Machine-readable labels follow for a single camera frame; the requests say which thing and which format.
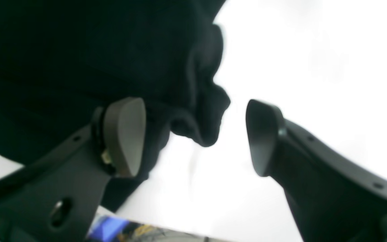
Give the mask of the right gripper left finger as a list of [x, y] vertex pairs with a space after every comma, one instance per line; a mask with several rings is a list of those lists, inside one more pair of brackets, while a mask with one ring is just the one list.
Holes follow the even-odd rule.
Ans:
[[97, 108], [91, 122], [37, 162], [0, 179], [0, 242], [82, 242], [113, 177], [141, 167], [141, 98]]

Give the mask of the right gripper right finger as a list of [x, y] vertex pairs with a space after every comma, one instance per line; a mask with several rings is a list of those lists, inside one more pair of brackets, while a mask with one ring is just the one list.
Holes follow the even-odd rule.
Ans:
[[304, 242], [387, 242], [387, 180], [338, 154], [272, 104], [250, 100], [252, 166], [284, 189]]

